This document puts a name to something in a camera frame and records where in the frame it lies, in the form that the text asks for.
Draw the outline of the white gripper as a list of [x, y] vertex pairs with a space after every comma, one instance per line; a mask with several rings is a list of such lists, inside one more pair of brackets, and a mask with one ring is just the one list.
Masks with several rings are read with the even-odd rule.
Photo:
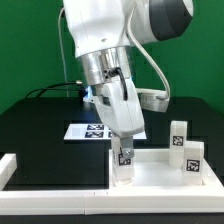
[[92, 100], [100, 120], [120, 136], [120, 149], [124, 159], [134, 157], [133, 136], [144, 131], [142, 110], [165, 112], [169, 96], [165, 91], [135, 88], [132, 81], [126, 82], [128, 99], [124, 99], [120, 81], [92, 87]]

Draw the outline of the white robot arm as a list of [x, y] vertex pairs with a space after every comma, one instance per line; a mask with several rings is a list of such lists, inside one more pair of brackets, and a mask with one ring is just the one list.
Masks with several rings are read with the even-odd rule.
[[[134, 156], [133, 136], [144, 131], [144, 109], [164, 112], [169, 83], [143, 48], [146, 43], [181, 36], [194, 13], [192, 0], [63, 0], [92, 100], [101, 121], [112, 131], [113, 150]], [[132, 81], [130, 48], [137, 47], [165, 89], [137, 89]]]

